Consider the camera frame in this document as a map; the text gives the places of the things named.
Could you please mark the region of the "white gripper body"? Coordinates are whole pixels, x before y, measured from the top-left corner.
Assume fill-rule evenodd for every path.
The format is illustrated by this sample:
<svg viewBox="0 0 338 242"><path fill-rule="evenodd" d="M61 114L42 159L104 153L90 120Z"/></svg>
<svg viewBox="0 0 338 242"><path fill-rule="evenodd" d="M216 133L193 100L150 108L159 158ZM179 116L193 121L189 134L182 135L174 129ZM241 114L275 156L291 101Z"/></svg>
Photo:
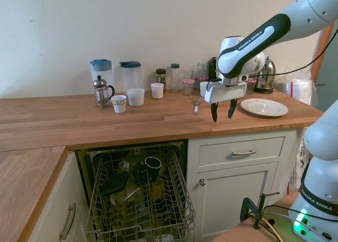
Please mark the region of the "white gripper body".
<svg viewBox="0 0 338 242"><path fill-rule="evenodd" d="M215 104L227 100L242 98L246 94L247 84L240 82L235 86L227 87L220 82L209 82L206 87L204 100Z"/></svg>

